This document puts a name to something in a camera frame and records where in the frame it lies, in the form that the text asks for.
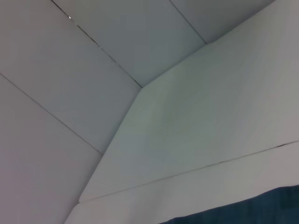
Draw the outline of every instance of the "blue curtain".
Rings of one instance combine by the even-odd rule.
[[[278,188],[163,224],[299,224],[299,186]]]

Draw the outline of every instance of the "white wall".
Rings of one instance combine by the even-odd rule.
[[[299,184],[299,143],[80,203],[65,224],[158,224]]]
[[[0,223],[62,224],[100,158],[0,76]]]
[[[146,86],[66,223],[157,224],[298,185],[298,8],[276,0]]]
[[[275,1],[143,88],[80,201],[299,140],[298,8]]]
[[[103,153],[137,83],[50,0],[2,0],[0,29],[0,72]]]

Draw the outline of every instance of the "white ceiling tile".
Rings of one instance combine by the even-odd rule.
[[[49,0],[1,1],[0,27],[0,72],[103,153],[138,84]]]
[[[171,0],[201,37],[213,42],[274,0]]]
[[[1,223],[62,224],[100,158],[0,75]]]
[[[204,45],[168,0],[55,0],[145,86]]]

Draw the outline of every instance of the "drop ceiling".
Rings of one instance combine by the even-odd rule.
[[[141,86],[274,0],[54,0]]]

